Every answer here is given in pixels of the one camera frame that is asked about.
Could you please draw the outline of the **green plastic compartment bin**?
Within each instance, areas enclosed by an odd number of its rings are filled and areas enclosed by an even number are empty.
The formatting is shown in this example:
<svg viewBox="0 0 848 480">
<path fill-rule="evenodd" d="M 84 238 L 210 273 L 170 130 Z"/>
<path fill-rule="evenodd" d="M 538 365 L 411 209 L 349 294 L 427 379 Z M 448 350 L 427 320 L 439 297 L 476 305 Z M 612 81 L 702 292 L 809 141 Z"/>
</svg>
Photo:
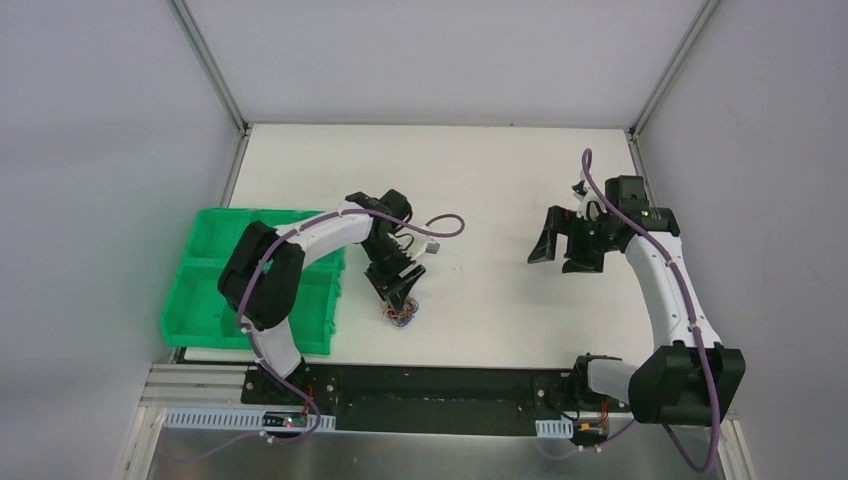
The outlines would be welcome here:
<svg viewBox="0 0 848 480">
<path fill-rule="evenodd" d="M 169 347 L 247 350 L 235 311 L 217 290 L 217 282 L 245 228 L 254 221 L 269 226 L 303 221 L 308 210 L 209 208 L 198 212 L 175 279 L 160 315 Z M 344 251 L 321 257 L 302 274 L 289 316 L 293 339 L 306 355 L 328 355 L 341 295 Z"/>
</svg>

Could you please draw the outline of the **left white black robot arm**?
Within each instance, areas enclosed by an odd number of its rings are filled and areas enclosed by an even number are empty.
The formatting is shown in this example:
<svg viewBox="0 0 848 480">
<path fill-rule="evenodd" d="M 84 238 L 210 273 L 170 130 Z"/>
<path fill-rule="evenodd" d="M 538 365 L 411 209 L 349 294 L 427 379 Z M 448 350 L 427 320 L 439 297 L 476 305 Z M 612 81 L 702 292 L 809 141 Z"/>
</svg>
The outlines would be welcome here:
<svg viewBox="0 0 848 480">
<path fill-rule="evenodd" d="M 297 402 L 305 378 L 296 371 L 303 355 L 293 339 L 289 316 L 303 271 L 349 245 L 360 245 L 369 260 L 365 276 L 380 299 L 404 308 L 426 269 L 394 236 L 410 220 L 412 206 L 390 189 L 379 198 L 348 195 L 336 210 L 279 227 L 250 223 L 241 234 L 217 282 L 235 311 L 255 359 L 270 373 L 266 389 L 281 404 Z"/>
</svg>

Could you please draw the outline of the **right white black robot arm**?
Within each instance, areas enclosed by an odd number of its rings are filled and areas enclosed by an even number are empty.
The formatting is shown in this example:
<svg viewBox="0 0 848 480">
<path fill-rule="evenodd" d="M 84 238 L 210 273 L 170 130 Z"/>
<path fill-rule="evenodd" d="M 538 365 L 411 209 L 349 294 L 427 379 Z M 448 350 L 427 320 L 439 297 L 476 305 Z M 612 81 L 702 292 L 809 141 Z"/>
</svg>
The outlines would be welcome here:
<svg viewBox="0 0 848 480">
<path fill-rule="evenodd" d="M 583 410 L 616 399 L 644 424 L 709 427 L 722 421 L 746 361 L 740 350 L 724 346 L 700 306 L 674 213 L 650 204 L 640 176 L 606 180 L 602 196 L 585 179 L 573 190 L 579 208 L 548 208 L 528 263 L 554 260 L 559 237 L 566 239 L 565 274 L 600 273 L 606 254 L 622 253 L 637 277 L 655 350 L 639 366 L 612 356 L 579 356 L 566 398 Z"/>
</svg>

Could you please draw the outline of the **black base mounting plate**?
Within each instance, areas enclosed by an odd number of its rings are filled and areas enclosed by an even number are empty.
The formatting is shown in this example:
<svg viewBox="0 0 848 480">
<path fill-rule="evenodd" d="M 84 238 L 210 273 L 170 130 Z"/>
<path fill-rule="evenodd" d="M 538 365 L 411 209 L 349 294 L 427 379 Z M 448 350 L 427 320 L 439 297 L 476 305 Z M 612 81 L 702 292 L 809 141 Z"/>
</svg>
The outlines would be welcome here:
<svg viewBox="0 0 848 480">
<path fill-rule="evenodd" d="M 590 423 L 626 412 L 621 400 L 572 397 L 568 369 L 303 364 L 287 389 L 247 370 L 241 401 L 297 413 L 315 404 L 348 432 L 531 436 L 541 421 Z"/>
</svg>

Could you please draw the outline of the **aluminium frame rail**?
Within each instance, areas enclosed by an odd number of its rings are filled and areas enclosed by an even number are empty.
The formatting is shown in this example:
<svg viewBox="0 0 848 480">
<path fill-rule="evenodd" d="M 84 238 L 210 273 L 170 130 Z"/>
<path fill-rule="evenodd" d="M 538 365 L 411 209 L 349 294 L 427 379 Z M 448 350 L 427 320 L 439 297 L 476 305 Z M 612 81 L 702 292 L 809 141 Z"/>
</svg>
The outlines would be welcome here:
<svg viewBox="0 0 848 480">
<path fill-rule="evenodd" d="M 215 364 L 154 364 L 142 407 L 232 407 L 241 404 L 248 367 Z"/>
</svg>

